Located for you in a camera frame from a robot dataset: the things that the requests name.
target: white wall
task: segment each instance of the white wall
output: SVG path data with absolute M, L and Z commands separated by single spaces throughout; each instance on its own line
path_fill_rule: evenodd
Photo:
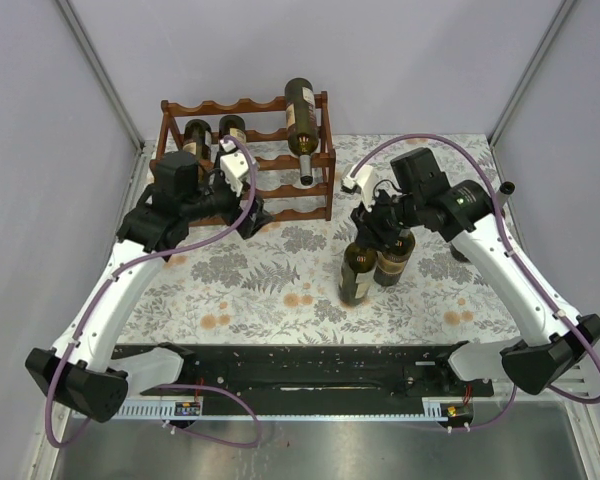
M 532 259 L 600 315 L 600 0 L 576 7 L 496 151 Z
M 560 0 L 73 4 L 142 135 L 155 138 L 162 99 L 268 101 L 294 76 L 330 92 L 336 133 L 488 132 Z
M 53 2 L 0 0 L 0 480 L 40 439 L 26 355 L 95 283 L 134 153 Z

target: gray floor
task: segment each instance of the gray floor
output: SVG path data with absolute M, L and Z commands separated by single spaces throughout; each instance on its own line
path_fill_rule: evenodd
M 479 405 L 480 416 L 497 407 Z M 431 425 L 371 422 L 265 424 L 257 450 L 169 435 L 159 424 L 92 424 L 60 453 L 55 480 L 144 479 L 585 479 L 566 412 L 557 404 L 516 404 L 492 429 L 447 436 Z M 248 441 L 248 422 L 192 428 Z

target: wine rack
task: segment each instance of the wine rack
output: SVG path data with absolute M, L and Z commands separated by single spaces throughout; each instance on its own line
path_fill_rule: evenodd
M 315 95 L 316 108 L 320 109 L 320 148 L 311 156 L 313 168 L 322 170 L 322 181 L 310 188 L 297 188 L 293 185 L 281 185 L 274 190 L 257 190 L 257 193 L 263 199 L 289 198 L 289 197 L 325 197 L 325 206 L 318 207 L 311 212 L 299 212 L 294 209 L 283 210 L 275 214 L 277 222 L 288 220 L 316 220 L 324 218 L 331 220 L 331 209 L 333 203 L 333 187 L 336 169 L 336 151 L 333 148 L 331 137 L 331 124 L 329 123 L 329 106 L 327 92 L 321 92 Z M 162 159 L 167 146 L 169 133 L 173 137 L 176 147 L 182 149 L 182 134 L 176 122 L 178 117 L 196 117 L 208 115 L 228 115 L 241 113 L 261 113 L 261 112 L 284 112 L 286 102 L 283 96 L 274 98 L 269 103 L 254 102 L 250 98 L 241 98 L 233 105 L 220 105 L 214 101 L 202 102 L 197 107 L 183 107 L 179 103 L 163 100 L 160 103 L 162 109 L 162 126 L 160 127 L 160 136 L 158 138 L 158 147 L 155 160 L 149 164 L 151 170 L 156 162 Z M 255 130 L 247 130 L 247 143 L 251 142 L 272 142 L 286 141 L 287 130 L 280 128 L 273 133 L 260 133 Z M 218 132 L 213 133 L 213 143 L 218 143 Z M 260 165 L 260 171 L 272 170 L 299 170 L 300 164 L 296 157 L 292 155 L 280 155 L 273 160 L 266 160 L 255 157 Z M 211 168 L 212 165 L 201 162 L 205 168 Z M 202 225 L 221 225 L 223 222 L 219 218 L 209 218 L 199 222 L 193 222 L 192 226 Z

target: floral pattern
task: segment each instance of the floral pattern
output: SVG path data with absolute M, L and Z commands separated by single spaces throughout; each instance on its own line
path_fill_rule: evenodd
M 335 136 L 336 181 L 345 166 L 389 138 Z M 448 138 L 467 149 L 498 183 L 484 135 Z M 377 155 L 379 177 L 391 177 L 389 160 L 425 144 L 452 184 L 466 178 L 480 181 L 451 147 L 427 141 L 397 143 Z M 265 159 L 288 153 L 283 142 L 249 147 Z M 314 176 L 320 178 L 320 170 Z M 150 173 L 147 181 L 152 181 Z M 258 172 L 258 188 L 288 183 L 301 188 L 298 172 Z M 343 251 L 355 236 L 349 214 L 358 202 L 358 197 L 336 188 L 330 222 L 273 223 L 248 241 L 231 234 L 204 249 L 173 256 L 142 295 L 119 341 L 422 344 L 486 342 L 518 334 L 504 305 L 476 269 L 454 260 L 440 236 L 424 228 L 414 229 L 417 245 L 398 285 L 373 284 L 362 305 L 342 304 L 337 279 Z M 311 211 L 322 205 L 323 198 L 313 197 L 266 201 L 272 213 L 287 208 Z M 222 228 L 193 228 L 183 244 Z

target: wine bottle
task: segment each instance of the wine bottle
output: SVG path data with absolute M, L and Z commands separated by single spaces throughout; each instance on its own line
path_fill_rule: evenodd
M 284 87 L 287 105 L 289 150 L 300 160 L 300 183 L 311 185 L 311 154 L 318 148 L 318 124 L 313 87 L 305 78 L 294 78 Z
M 513 192 L 516 189 L 516 184 L 513 182 L 502 182 L 500 188 L 496 192 L 496 199 L 498 200 L 498 205 L 500 205 L 500 213 L 502 214 L 502 218 L 505 218 L 507 215 L 504 211 L 504 206 L 509 201 L 509 197 L 513 195 Z M 452 244 L 449 244 L 449 250 L 451 251 L 451 256 L 455 258 L 458 262 L 461 263 L 469 263 L 469 259 L 465 257 L 456 247 Z
M 355 242 L 349 244 L 344 251 L 338 285 L 338 294 L 343 303 L 355 306 L 364 301 L 369 293 L 376 260 L 375 250 L 361 247 Z
M 231 135 L 238 139 L 240 143 L 247 143 L 247 134 L 244 119 L 238 115 L 225 115 L 220 119 L 220 125 L 218 127 L 219 138 L 225 135 Z
M 400 232 L 396 243 L 386 252 L 378 254 L 378 266 L 373 274 L 376 283 L 383 287 L 390 287 L 398 283 L 415 246 L 416 237 L 411 230 L 406 229 Z
M 198 159 L 199 178 L 211 167 L 211 127 L 204 120 L 194 119 L 187 122 L 182 135 L 182 149 L 193 153 Z

